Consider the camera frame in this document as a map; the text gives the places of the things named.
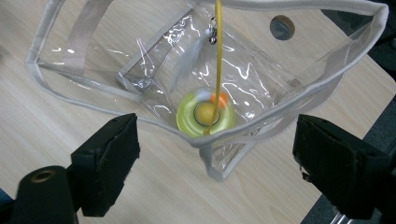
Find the light wood surface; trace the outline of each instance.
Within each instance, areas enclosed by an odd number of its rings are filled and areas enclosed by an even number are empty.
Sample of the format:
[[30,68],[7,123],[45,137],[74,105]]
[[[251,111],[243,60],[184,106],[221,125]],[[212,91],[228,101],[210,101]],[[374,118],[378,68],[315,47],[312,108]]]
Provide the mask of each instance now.
[[[28,75],[24,59],[45,5],[43,0],[0,1],[0,188],[14,198],[25,175],[48,165],[67,167],[70,153],[114,117],[62,102],[38,88]],[[326,19],[321,22],[329,24]],[[333,35],[329,43],[339,35],[333,27],[323,32]],[[282,50],[273,43],[267,48]],[[295,48],[309,49],[309,44]],[[332,97],[310,114],[362,138],[395,92],[395,82],[366,56],[346,72]],[[295,124],[258,144],[224,182],[216,182],[206,175],[195,148],[139,123],[141,156],[116,204],[103,218],[79,213],[79,221],[299,223],[320,192],[301,179],[291,155],[294,132]]]

